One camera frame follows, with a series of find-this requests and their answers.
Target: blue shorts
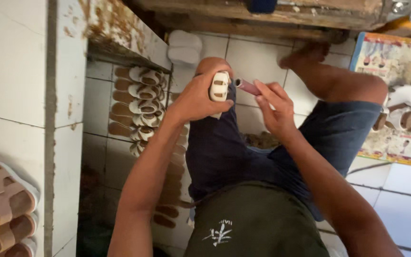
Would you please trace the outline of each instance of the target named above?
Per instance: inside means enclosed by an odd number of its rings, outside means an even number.
[[[234,85],[229,86],[227,98],[236,102]],[[318,101],[299,130],[345,177],[380,110],[381,106],[372,102]],[[287,190],[310,209],[315,220],[323,220],[295,162],[282,145],[271,150],[245,146],[237,128],[235,107],[219,120],[207,117],[191,122],[188,144],[189,193],[194,201],[242,181],[263,181]]]

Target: sandpaper tube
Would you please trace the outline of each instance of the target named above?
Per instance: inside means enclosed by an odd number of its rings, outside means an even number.
[[[255,85],[241,78],[236,79],[236,87],[254,96],[261,95],[261,91]]]

